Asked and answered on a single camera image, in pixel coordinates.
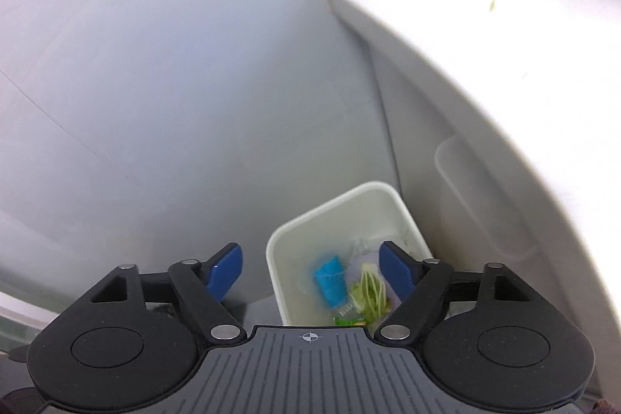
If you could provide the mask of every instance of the white wall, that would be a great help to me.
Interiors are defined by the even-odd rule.
[[[0,0],[0,282],[58,308],[114,265],[265,244],[395,184],[364,46],[324,0]]]

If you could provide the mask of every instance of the circular cap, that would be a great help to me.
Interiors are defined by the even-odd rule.
[[[521,326],[500,326],[483,332],[479,352],[505,367],[529,367],[550,354],[550,345],[540,333]]]
[[[241,330],[234,324],[219,324],[211,329],[211,336],[221,341],[234,339],[240,333]]]
[[[71,354],[87,367],[109,369],[131,362],[143,347],[142,337],[136,332],[107,327],[83,333],[71,346]]]
[[[386,339],[400,341],[410,336],[410,329],[402,324],[387,324],[380,330],[380,333]]]

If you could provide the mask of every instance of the gray ribbed plate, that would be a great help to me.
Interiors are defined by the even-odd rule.
[[[44,414],[58,414],[48,407]],[[414,355],[362,328],[258,327],[207,353],[178,391],[137,414],[480,414],[438,388]],[[581,414],[573,404],[559,414]]]

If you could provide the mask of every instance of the silver rivet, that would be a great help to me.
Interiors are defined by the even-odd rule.
[[[241,330],[233,324],[219,324],[211,329],[211,336],[221,341],[234,339],[241,333]]]
[[[391,341],[401,341],[410,336],[410,329],[402,324],[388,324],[380,330],[380,333]]]

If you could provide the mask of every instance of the trash bin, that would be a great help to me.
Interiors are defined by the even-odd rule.
[[[283,324],[333,326],[333,313],[313,279],[322,261],[349,259],[363,241],[377,251],[384,241],[417,260],[431,253],[392,186],[364,183],[278,228],[268,241],[269,274]]]

